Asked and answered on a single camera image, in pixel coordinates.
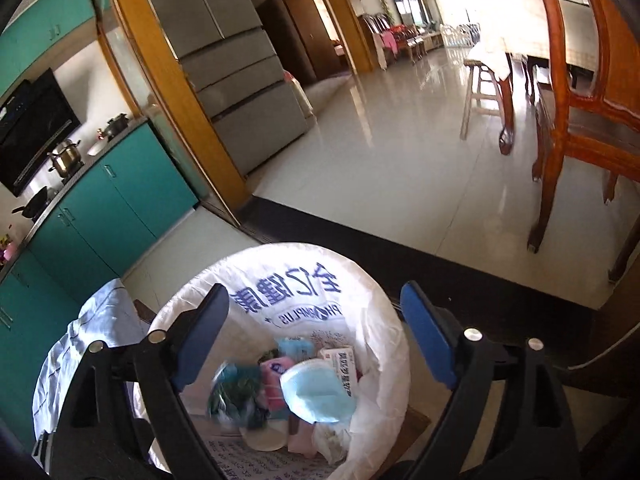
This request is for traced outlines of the green white packet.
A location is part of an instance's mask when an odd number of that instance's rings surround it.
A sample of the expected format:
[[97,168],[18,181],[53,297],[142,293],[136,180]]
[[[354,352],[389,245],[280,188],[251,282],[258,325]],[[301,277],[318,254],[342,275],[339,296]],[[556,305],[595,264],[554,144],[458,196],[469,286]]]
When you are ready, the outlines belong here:
[[258,430],[266,426],[269,414],[259,366],[224,362],[213,378],[207,415],[224,426]]

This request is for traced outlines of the light blue face mask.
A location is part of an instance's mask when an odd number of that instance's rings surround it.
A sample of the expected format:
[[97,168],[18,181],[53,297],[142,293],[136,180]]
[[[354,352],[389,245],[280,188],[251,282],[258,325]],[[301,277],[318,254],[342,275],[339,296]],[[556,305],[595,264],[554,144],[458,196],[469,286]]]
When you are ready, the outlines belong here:
[[280,377],[280,388],[288,409],[311,425],[348,422],[356,411],[334,368],[320,359],[295,364]]

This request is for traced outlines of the white plastic trash bag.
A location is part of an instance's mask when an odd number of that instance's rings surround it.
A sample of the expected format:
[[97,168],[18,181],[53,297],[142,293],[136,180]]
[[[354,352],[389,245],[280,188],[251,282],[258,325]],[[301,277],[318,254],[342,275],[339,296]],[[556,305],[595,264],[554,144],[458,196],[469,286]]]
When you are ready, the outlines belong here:
[[[181,399],[210,457],[227,479],[370,479],[392,450],[408,408],[409,349],[386,293],[358,264],[309,244],[265,244],[224,258],[183,285],[157,313],[169,330],[214,285],[229,312],[198,378]],[[213,378],[224,362],[258,365],[288,356],[320,359],[323,348],[351,346],[358,384],[348,422],[308,424],[285,410],[246,430],[207,415]]]

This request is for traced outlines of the teal kitchen base cabinets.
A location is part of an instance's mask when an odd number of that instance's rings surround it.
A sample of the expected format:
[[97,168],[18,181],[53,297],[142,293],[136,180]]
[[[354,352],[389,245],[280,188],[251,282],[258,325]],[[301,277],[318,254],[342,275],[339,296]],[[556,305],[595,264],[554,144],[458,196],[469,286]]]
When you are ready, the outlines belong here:
[[[80,121],[66,139],[81,140],[82,166],[61,179],[47,158],[20,196],[1,185],[1,418],[25,446],[35,441],[40,368],[67,324],[198,204],[152,124],[122,94],[92,0],[38,0],[2,32],[2,103],[48,68]],[[120,113],[128,127],[89,156]],[[36,222],[12,214],[44,186],[56,195]]]

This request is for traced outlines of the pink tissue packet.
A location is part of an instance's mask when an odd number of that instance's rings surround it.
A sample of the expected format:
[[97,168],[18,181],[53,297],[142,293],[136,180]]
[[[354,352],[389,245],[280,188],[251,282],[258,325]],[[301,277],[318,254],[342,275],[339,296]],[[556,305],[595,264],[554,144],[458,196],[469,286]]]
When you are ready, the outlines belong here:
[[295,361],[288,356],[279,356],[259,364],[260,374],[262,374],[262,395],[270,412],[286,409],[281,377],[294,365]]

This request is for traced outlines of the white medicine box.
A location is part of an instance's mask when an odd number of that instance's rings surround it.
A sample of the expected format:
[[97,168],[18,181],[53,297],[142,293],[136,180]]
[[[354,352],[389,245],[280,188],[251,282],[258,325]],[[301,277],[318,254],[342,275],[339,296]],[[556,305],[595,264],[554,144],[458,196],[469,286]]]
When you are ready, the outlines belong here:
[[323,348],[318,352],[320,359],[328,361],[346,390],[352,390],[358,384],[356,354],[351,346]]

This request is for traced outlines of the light blue checked tablecloth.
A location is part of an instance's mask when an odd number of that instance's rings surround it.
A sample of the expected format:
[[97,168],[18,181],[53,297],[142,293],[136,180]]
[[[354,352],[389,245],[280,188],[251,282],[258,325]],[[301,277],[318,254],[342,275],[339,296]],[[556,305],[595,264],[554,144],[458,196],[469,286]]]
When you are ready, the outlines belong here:
[[149,324],[139,318],[134,300],[119,278],[89,297],[40,368],[32,397],[35,438],[55,430],[70,383],[90,344],[97,340],[108,348],[137,344],[148,329]]

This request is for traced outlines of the black wok pan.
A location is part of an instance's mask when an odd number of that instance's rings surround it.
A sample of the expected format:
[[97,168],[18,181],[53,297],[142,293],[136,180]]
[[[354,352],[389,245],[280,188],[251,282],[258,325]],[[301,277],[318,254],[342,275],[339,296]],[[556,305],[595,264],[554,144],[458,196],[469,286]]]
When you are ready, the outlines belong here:
[[36,222],[47,206],[49,206],[51,200],[55,198],[55,195],[56,191],[54,188],[44,186],[40,188],[25,205],[13,209],[12,214],[20,214],[31,222]]

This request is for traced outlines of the white red bowl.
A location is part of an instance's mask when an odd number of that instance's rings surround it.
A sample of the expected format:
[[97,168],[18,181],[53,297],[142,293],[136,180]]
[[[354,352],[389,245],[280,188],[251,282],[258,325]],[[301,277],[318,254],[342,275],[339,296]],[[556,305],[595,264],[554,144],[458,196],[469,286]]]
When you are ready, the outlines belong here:
[[97,154],[99,154],[99,152],[102,152],[104,148],[107,147],[107,144],[108,144],[107,139],[97,140],[96,143],[93,144],[91,148],[89,148],[88,155],[91,157],[96,156]]

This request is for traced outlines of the steel cooking pot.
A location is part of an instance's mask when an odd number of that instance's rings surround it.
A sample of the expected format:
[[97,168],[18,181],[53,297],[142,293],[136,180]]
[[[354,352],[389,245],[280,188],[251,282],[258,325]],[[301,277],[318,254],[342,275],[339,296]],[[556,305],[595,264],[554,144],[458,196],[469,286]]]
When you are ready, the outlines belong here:
[[50,171],[55,171],[61,179],[68,179],[82,166],[79,145],[81,140],[74,142],[65,139],[50,153],[47,154],[52,167]]

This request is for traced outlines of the black lidded pot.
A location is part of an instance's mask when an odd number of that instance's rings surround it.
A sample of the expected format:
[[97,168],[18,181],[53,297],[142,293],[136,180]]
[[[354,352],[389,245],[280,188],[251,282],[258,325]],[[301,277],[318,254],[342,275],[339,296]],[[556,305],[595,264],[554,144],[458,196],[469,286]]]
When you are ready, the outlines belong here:
[[111,118],[104,129],[98,131],[99,140],[112,140],[119,133],[123,132],[129,125],[129,118],[126,114],[120,113]]

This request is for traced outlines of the wooden stool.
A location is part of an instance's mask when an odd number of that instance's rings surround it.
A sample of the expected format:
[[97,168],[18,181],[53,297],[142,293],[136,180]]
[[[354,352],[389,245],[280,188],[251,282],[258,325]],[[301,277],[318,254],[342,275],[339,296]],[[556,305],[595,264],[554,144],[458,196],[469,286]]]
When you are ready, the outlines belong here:
[[473,114],[498,117],[501,130],[498,136],[500,153],[511,154],[515,139],[515,113],[512,101],[511,76],[499,79],[485,64],[466,58],[463,62],[468,71],[460,127],[460,139],[469,134]]

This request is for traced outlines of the wooden dining chair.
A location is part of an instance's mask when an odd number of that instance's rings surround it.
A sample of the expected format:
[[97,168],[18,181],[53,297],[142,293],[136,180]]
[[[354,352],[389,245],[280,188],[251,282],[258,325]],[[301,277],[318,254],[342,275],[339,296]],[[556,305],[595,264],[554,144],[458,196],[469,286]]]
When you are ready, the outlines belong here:
[[598,65],[588,92],[570,88],[560,0],[542,0],[550,46],[550,84],[540,84],[536,108],[538,157],[532,177],[542,184],[539,214],[527,246],[538,252],[567,157],[608,172],[603,200],[619,177],[639,180],[639,40],[613,0],[589,0],[597,29]]

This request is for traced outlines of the black range hood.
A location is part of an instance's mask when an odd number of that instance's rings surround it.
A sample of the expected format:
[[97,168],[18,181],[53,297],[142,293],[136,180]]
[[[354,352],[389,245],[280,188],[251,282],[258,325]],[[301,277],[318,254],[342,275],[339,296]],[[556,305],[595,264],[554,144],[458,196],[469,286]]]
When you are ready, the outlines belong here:
[[1,184],[20,196],[50,151],[79,126],[53,70],[23,79],[1,105]]

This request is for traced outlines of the grey multi-door refrigerator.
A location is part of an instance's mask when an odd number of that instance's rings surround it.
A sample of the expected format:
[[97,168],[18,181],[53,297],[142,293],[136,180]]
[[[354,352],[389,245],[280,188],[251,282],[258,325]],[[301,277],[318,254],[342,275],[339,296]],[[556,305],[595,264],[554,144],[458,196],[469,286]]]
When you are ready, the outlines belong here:
[[306,130],[252,0],[150,0],[172,53],[240,174]]

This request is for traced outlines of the wooden sliding door frame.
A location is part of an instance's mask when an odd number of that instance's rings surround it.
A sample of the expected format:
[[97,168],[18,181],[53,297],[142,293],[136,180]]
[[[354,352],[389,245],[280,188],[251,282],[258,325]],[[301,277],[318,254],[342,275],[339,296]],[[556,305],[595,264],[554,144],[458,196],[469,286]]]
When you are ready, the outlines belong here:
[[232,226],[244,178],[170,50],[149,0],[92,0],[99,42],[134,116],[149,119],[202,205]]

